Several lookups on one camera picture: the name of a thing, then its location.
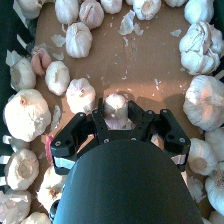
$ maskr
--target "garlic bulb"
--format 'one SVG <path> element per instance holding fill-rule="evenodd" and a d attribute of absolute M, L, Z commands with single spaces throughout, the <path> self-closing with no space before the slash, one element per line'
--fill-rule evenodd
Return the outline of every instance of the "garlic bulb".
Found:
<path fill-rule="evenodd" d="M 56 174 L 53 166 L 46 170 L 40 190 L 37 192 L 37 199 L 48 212 L 51 205 L 61 198 L 66 177 L 65 175 Z"/>
<path fill-rule="evenodd" d="M 21 89 L 33 89 L 36 85 L 36 75 L 31 63 L 26 58 L 20 59 L 10 67 L 11 86 L 17 92 Z"/>
<path fill-rule="evenodd" d="M 165 0 L 166 4 L 170 7 L 180 7 L 182 6 L 187 0 Z"/>
<path fill-rule="evenodd" d="M 29 214 L 31 194 L 29 191 L 0 191 L 0 222 L 19 224 Z"/>
<path fill-rule="evenodd" d="M 13 190 L 27 190 L 39 173 L 39 162 L 32 151 L 21 149 L 12 154 L 4 171 Z"/>
<path fill-rule="evenodd" d="M 223 224 L 224 216 L 218 213 L 217 211 L 212 211 L 209 217 L 209 221 L 212 224 Z"/>
<path fill-rule="evenodd" d="M 5 120 L 14 138 L 26 142 L 41 135 L 51 122 L 47 102 L 34 89 L 20 90 L 5 107 Z"/>
<path fill-rule="evenodd" d="M 215 169 L 218 160 L 207 142 L 192 138 L 188 163 L 193 172 L 206 176 Z"/>
<path fill-rule="evenodd" d="M 214 15 L 214 0 L 189 0 L 184 9 L 185 19 L 190 23 L 211 22 Z"/>
<path fill-rule="evenodd" d="M 125 98 L 116 93 L 104 101 L 104 119 L 111 129 L 122 129 L 128 121 L 128 104 Z"/>
<path fill-rule="evenodd" d="M 91 30 L 102 24 L 104 11 L 96 0 L 86 0 L 80 7 L 79 18 Z"/>
<path fill-rule="evenodd" d="M 28 218 L 24 219 L 21 224 L 51 224 L 50 219 L 45 213 L 34 212 Z"/>
<path fill-rule="evenodd" d="M 205 132 L 205 141 L 208 142 L 212 150 L 217 155 L 218 161 L 224 161 L 224 130 L 217 128 L 213 131 Z"/>
<path fill-rule="evenodd" d="M 205 181 L 205 189 L 212 207 L 224 216 L 224 162 Z"/>
<path fill-rule="evenodd" d="M 37 46 L 34 47 L 31 64 L 35 74 L 43 76 L 48 66 L 51 64 L 51 57 L 47 53 L 47 50 Z"/>
<path fill-rule="evenodd" d="M 83 58 L 89 55 L 92 44 L 92 34 L 84 23 L 73 23 L 66 33 L 66 51 L 73 58 Z"/>
<path fill-rule="evenodd" d="M 56 0 L 55 12 L 60 23 L 71 25 L 79 16 L 78 0 Z"/>
<path fill-rule="evenodd" d="M 85 78 L 73 79 L 66 92 L 67 102 L 72 113 L 87 113 L 95 103 L 95 89 Z"/>
<path fill-rule="evenodd" d="M 160 7 L 161 0 L 133 0 L 133 9 L 140 20 L 151 20 Z"/>
<path fill-rule="evenodd" d="M 190 122 L 205 131 L 224 123 L 224 85 L 211 76 L 196 76 L 186 92 L 183 110 Z"/>
<path fill-rule="evenodd" d="M 209 74 L 219 66 L 224 53 L 222 33 L 200 21 L 190 26 L 179 49 L 181 63 L 190 75 Z"/>
<path fill-rule="evenodd" d="M 121 11 L 122 0 L 100 0 L 105 12 L 115 14 Z"/>
<path fill-rule="evenodd" d="M 45 81 L 48 89 L 61 96 L 70 82 L 69 70 L 62 61 L 52 62 L 46 71 Z"/>

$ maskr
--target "brown surface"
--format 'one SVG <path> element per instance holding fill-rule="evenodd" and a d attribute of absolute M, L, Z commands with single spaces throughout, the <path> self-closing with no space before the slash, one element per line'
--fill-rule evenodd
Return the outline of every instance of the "brown surface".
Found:
<path fill-rule="evenodd" d="M 97 99 L 110 93 L 128 94 L 128 100 L 135 100 L 143 109 L 152 109 L 159 113 L 160 109 L 170 109 L 189 138 L 202 138 L 198 128 L 191 125 L 183 112 L 184 94 L 189 87 L 192 76 L 181 72 L 179 41 L 185 35 L 189 24 L 184 19 L 184 7 L 170 8 L 162 3 L 161 10 L 156 18 L 151 21 L 139 21 L 144 30 L 142 36 L 135 33 L 126 35 L 128 46 L 117 31 L 123 16 L 132 9 L 123 3 L 122 11 L 115 15 L 105 15 L 101 27 L 92 30 L 93 43 L 87 58 L 73 59 L 66 54 L 65 46 L 56 48 L 51 40 L 54 34 L 65 36 L 61 24 L 57 21 L 54 5 L 44 5 L 38 21 L 36 45 L 46 43 L 49 53 L 64 52 L 63 62 L 70 70 L 71 79 L 87 78 L 95 88 Z M 170 32 L 181 29 L 180 37 L 173 37 Z M 71 113 L 66 97 L 58 97 L 51 93 L 45 84 L 44 78 L 38 77 L 37 90 L 39 90 L 49 104 L 53 115 L 54 106 L 57 104 L 63 110 L 61 122 L 54 135 L 61 127 L 74 116 Z M 45 135 L 35 139 L 32 150 L 40 155 L 44 151 Z M 38 190 L 43 178 L 43 173 L 48 167 L 46 158 L 40 160 L 40 175 L 30 190 Z M 202 215 L 207 217 L 210 206 L 207 199 L 200 205 Z M 32 211 L 44 211 L 35 199 Z"/>

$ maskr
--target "cardboard surface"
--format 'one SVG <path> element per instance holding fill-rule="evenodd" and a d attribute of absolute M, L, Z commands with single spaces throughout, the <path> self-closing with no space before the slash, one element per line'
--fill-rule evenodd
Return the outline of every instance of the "cardboard surface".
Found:
<path fill-rule="evenodd" d="M 96 90 L 96 102 L 99 97 L 105 98 L 111 93 L 118 93 L 127 100 L 134 100 L 143 109 L 151 109 L 156 113 L 161 109 L 170 109 L 189 138 L 202 138 L 198 128 L 188 121 L 182 109 L 185 92 L 193 78 L 180 70 L 182 66 L 178 46 L 189 28 L 184 19 L 184 6 L 170 8 L 162 2 L 161 10 L 151 21 L 139 21 L 135 17 L 134 22 L 139 23 L 144 30 L 142 36 L 137 36 L 134 32 L 121 36 L 118 33 L 121 20 L 130 9 L 131 6 L 123 3 L 119 14 L 105 14 L 103 24 L 91 31 L 93 42 L 89 56 L 74 59 L 67 55 L 65 45 L 57 48 L 52 42 L 53 35 L 61 34 L 65 37 L 66 34 L 57 21 L 54 5 L 45 4 L 38 20 L 36 45 L 45 43 L 50 55 L 63 52 L 63 62 L 70 70 L 71 80 L 87 78 Z M 179 37 L 170 34 L 178 29 L 182 30 Z M 51 133 L 55 135 L 74 114 L 70 111 L 65 96 L 58 97 L 48 90 L 44 77 L 37 78 L 36 89 L 48 102 L 52 115 L 55 105 L 59 105 L 63 111 L 58 128 Z M 32 150 L 37 156 L 44 152 L 45 136 L 48 133 L 49 127 L 32 142 Z M 30 187 L 31 192 L 38 190 L 48 166 L 46 158 L 40 159 L 40 175 Z M 211 207 L 207 198 L 199 207 L 202 216 L 208 217 Z M 45 211 L 34 199 L 31 211 L 37 210 Z"/>

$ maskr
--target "white garlic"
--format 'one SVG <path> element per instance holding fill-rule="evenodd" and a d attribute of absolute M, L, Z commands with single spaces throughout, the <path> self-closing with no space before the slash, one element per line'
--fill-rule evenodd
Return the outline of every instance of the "white garlic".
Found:
<path fill-rule="evenodd" d="M 190 26 L 179 49 L 181 63 L 190 75 L 209 74 L 219 66 L 224 52 L 222 33 L 200 21 Z"/>
<path fill-rule="evenodd" d="M 39 173 L 39 162 L 32 151 L 21 149 L 12 154 L 4 172 L 13 190 L 27 190 Z"/>
<path fill-rule="evenodd" d="M 122 0 L 100 0 L 105 12 L 115 14 L 121 11 Z"/>
<path fill-rule="evenodd" d="M 190 122 L 205 131 L 224 123 L 224 85 L 212 76 L 196 76 L 186 92 L 183 110 Z"/>
<path fill-rule="evenodd" d="M 133 9 L 140 20 L 151 20 L 160 7 L 161 0 L 133 0 Z"/>
<path fill-rule="evenodd" d="M 192 138 L 188 163 L 193 172 L 206 176 L 215 169 L 218 160 L 207 142 Z"/>
<path fill-rule="evenodd" d="M 165 0 L 170 7 L 180 7 L 188 0 Z"/>
<path fill-rule="evenodd" d="M 189 0 L 184 9 L 185 19 L 194 24 L 200 21 L 211 22 L 214 15 L 214 0 Z"/>
<path fill-rule="evenodd" d="M 36 75 L 28 59 L 22 58 L 10 67 L 11 86 L 17 92 L 21 89 L 33 89 L 36 85 Z"/>
<path fill-rule="evenodd" d="M 41 135 L 51 122 L 47 102 L 34 89 L 20 90 L 5 107 L 5 120 L 14 138 L 26 142 Z"/>
<path fill-rule="evenodd" d="M 205 189 L 212 207 L 224 216 L 224 162 L 206 179 Z"/>
<path fill-rule="evenodd" d="M 91 30 L 102 24 L 104 11 L 96 0 L 86 0 L 80 7 L 79 18 Z"/>
<path fill-rule="evenodd" d="M 73 79 L 66 92 L 67 102 L 72 113 L 87 113 L 95 103 L 95 89 L 85 78 Z"/>
<path fill-rule="evenodd" d="M 223 224 L 224 223 L 224 216 L 221 215 L 217 211 L 212 211 L 210 216 L 209 216 L 209 221 L 212 224 Z"/>
<path fill-rule="evenodd" d="M 61 96 L 70 82 L 69 70 L 62 61 L 52 62 L 46 71 L 45 81 L 48 89 L 57 96 Z"/>
<path fill-rule="evenodd" d="M 46 170 L 40 190 L 37 192 L 37 199 L 48 212 L 51 205 L 61 198 L 66 177 L 66 175 L 56 174 L 53 166 Z"/>
<path fill-rule="evenodd" d="M 21 224 L 51 224 L 51 221 L 45 213 L 34 212 L 24 219 Z"/>
<path fill-rule="evenodd" d="M 56 0 L 55 12 L 57 19 L 62 24 L 71 25 L 79 16 L 79 4 L 77 0 Z"/>
<path fill-rule="evenodd" d="M 73 23 L 66 33 L 66 51 L 73 58 L 83 58 L 89 55 L 92 44 L 92 34 L 84 23 Z"/>
<path fill-rule="evenodd" d="M 213 131 L 205 132 L 205 141 L 208 142 L 212 150 L 217 155 L 218 161 L 224 161 L 224 130 L 216 128 Z"/>
<path fill-rule="evenodd" d="M 31 194 L 29 191 L 0 191 L 0 222 L 19 224 L 29 214 Z"/>
<path fill-rule="evenodd" d="M 128 121 L 128 104 L 125 98 L 116 93 L 104 101 L 104 119 L 111 129 L 122 129 Z"/>

